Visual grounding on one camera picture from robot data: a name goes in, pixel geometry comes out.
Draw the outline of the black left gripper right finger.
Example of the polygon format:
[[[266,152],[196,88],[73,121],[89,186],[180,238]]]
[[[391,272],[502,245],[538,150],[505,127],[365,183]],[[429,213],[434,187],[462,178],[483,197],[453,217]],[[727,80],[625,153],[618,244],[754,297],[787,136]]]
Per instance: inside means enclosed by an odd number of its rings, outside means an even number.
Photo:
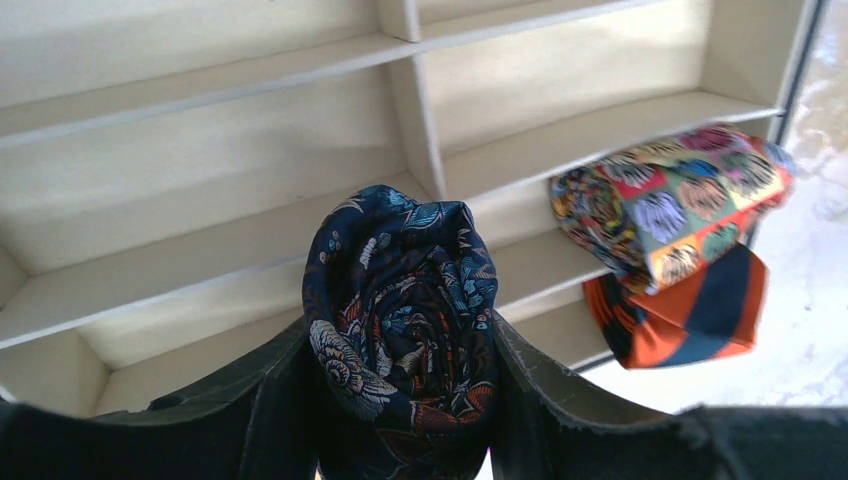
[[[498,479],[843,479],[843,407],[665,414],[604,390],[493,321]]]

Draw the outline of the navy floral tie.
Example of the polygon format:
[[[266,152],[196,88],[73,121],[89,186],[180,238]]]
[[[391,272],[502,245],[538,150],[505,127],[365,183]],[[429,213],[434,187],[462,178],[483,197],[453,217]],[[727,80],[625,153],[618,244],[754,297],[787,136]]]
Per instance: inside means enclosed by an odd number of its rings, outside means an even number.
[[[322,222],[302,305],[322,374],[325,479],[472,479],[500,375],[497,273],[469,207],[366,187]]]

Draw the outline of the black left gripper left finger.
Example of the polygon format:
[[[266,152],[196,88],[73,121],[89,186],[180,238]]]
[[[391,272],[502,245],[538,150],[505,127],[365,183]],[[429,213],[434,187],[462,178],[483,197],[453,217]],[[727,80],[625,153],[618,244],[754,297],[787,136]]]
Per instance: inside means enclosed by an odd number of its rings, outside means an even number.
[[[312,479],[305,322],[139,412],[1,406],[4,479]]]

